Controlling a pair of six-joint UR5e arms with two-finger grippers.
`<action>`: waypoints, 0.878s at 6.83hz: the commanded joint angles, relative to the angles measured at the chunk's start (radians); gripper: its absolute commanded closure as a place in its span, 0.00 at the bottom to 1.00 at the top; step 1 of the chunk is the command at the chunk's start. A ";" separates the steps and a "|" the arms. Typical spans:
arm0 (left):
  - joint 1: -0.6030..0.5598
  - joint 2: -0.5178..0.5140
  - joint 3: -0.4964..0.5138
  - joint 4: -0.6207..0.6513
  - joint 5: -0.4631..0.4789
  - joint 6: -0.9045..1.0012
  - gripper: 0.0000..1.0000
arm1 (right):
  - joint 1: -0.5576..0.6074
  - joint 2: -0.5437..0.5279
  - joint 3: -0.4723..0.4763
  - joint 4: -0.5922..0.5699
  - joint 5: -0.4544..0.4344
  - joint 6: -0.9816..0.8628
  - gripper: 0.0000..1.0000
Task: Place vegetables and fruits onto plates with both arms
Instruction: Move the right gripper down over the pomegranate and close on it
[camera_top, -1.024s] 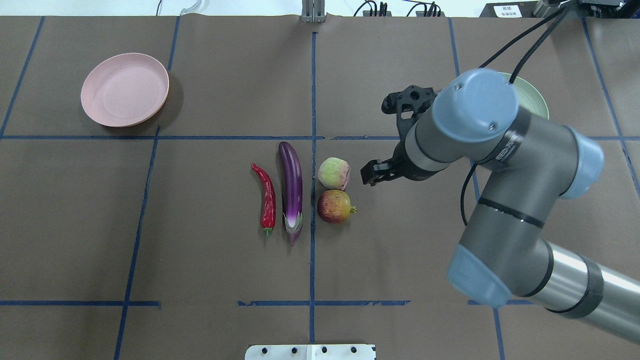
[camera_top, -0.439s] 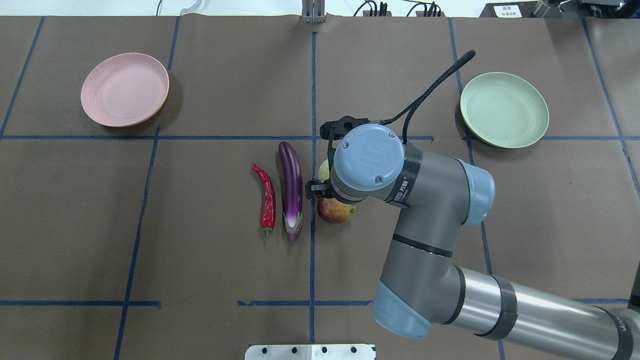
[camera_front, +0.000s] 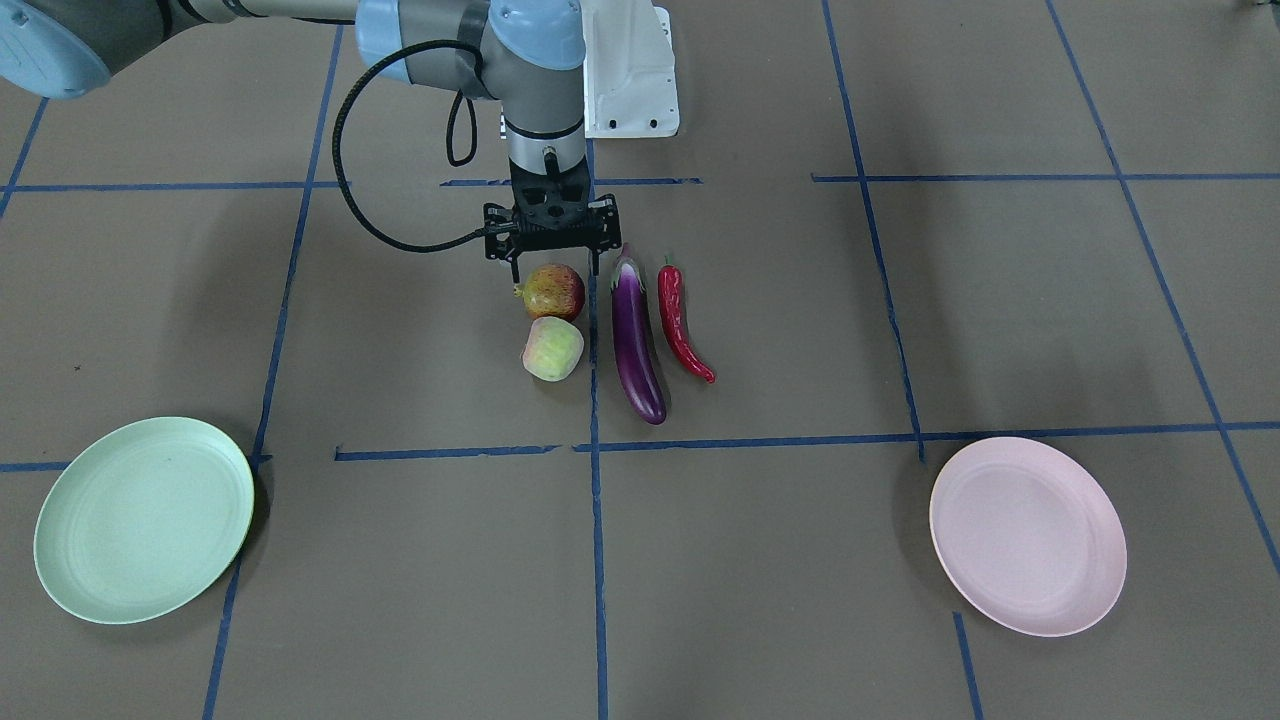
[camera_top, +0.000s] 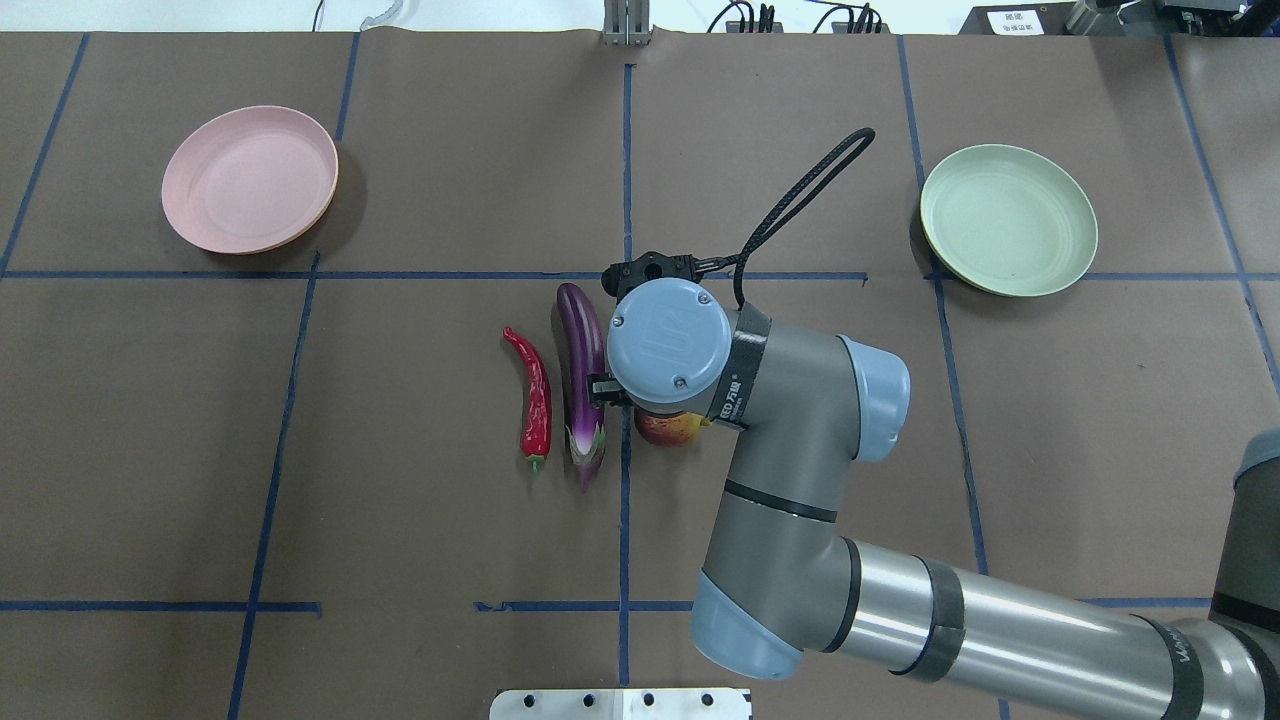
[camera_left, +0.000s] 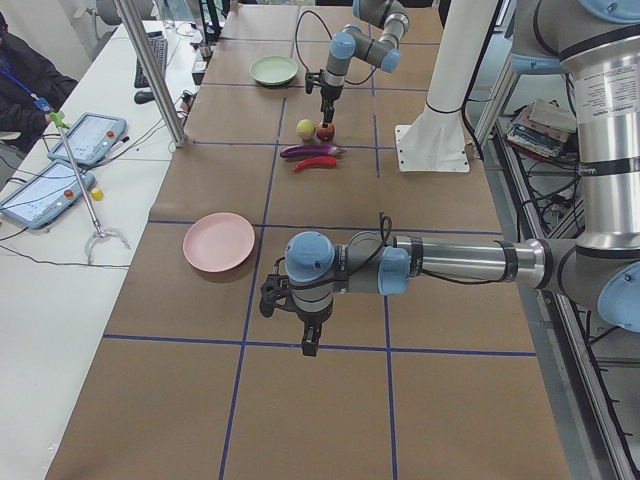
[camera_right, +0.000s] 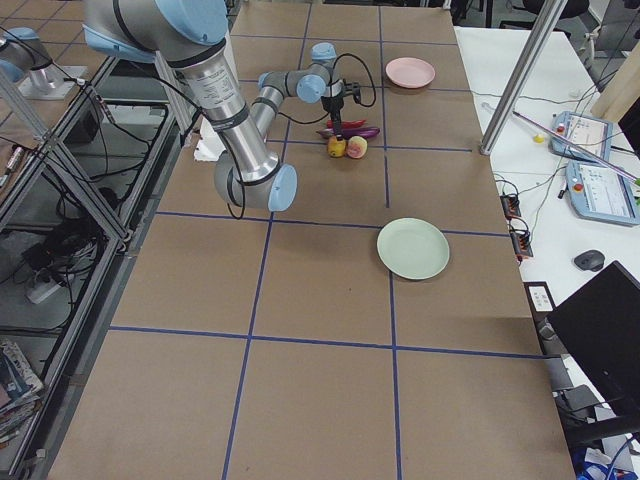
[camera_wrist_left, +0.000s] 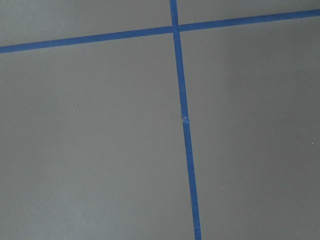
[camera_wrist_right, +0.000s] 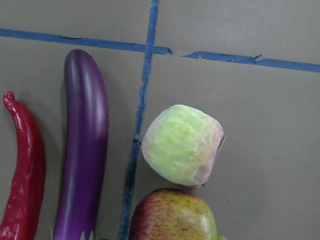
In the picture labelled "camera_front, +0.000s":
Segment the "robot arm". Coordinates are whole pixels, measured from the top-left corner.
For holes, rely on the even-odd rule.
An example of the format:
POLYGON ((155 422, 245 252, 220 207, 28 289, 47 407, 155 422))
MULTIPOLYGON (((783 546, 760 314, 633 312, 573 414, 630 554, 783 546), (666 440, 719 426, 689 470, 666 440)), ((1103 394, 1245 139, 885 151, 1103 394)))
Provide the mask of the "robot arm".
POLYGON ((122 76, 124 96, 55 119, 90 154, 84 182, 165 190, 303 190, 329 181, 358 231, 402 252, 465 245, 521 282, 553 251, 588 274, 622 246, 598 195, 586 136, 584 10, 577 1, 5 1, 3 99, 26 111, 86 97, 122 76), (337 160, 355 99, 375 79, 460 96, 499 114, 503 196, 475 231, 381 231, 337 160))

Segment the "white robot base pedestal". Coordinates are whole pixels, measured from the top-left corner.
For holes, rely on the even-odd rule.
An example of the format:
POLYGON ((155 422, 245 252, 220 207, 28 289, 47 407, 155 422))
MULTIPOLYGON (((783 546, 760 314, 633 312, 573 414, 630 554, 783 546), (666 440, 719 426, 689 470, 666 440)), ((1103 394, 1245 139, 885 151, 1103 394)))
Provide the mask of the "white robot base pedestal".
POLYGON ((668 138, 681 115, 669 13, 650 1, 494 1, 488 78, 520 129, 668 138))

